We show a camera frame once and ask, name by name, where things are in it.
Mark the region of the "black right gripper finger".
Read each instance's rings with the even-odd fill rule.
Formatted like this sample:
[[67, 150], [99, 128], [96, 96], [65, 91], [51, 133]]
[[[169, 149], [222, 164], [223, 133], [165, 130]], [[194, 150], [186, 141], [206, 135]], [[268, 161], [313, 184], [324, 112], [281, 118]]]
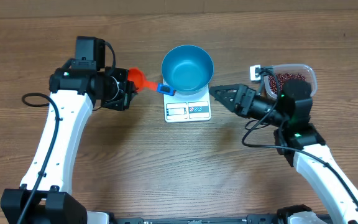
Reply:
[[215, 91], [211, 95], [230, 112], [236, 112], [236, 91]]
[[236, 93], [243, 87], [243, 84], [232, 84], [232, 85], [218, 85], [218, 86], [211, 86], [209, 88], [210, 93], [217, 93], [217, 92], [228, 92], [228, 93]]

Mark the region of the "orange measuring scoop blue handle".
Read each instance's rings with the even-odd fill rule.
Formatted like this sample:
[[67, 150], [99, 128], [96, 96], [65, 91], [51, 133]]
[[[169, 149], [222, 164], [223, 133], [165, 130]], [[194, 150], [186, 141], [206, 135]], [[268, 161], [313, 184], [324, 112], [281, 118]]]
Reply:
[[135, 91], [137, 93], [140, 93], [145, 88], [168, 96], [174, 96], [176, 93], [174, 88], [169, 85], [148, 81], [144, 72], [142, 72], [138, 68], [129, 69], [128, 80], [134, 83]]

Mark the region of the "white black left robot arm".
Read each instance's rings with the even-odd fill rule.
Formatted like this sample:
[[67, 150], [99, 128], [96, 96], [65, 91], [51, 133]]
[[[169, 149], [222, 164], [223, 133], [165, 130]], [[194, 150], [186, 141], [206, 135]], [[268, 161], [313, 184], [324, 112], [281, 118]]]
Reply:
[[71, 194], [81, 135], [95, 110], [128, 109], [138, 92], [136, 69], [58, 68], [49, 80], [48, 115], [33, 161], [18, 189], [5, 189], [1, 209], [9, 223], [113, 223], [109, 212], [87, 210]]

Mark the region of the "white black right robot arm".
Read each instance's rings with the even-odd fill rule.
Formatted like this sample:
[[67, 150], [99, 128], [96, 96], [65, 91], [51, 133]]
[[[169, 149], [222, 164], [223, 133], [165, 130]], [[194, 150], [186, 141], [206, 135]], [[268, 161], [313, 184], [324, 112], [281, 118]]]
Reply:
[[230, 112], [275, 126], [271, 146], [311, 185], [333, 223], [358, 223], [358, 190], [338, 166], [326, 141], [310, 122], [311, 85], [285, 82], [275, 100], [243, 84], [213, 86], [211, 96]]

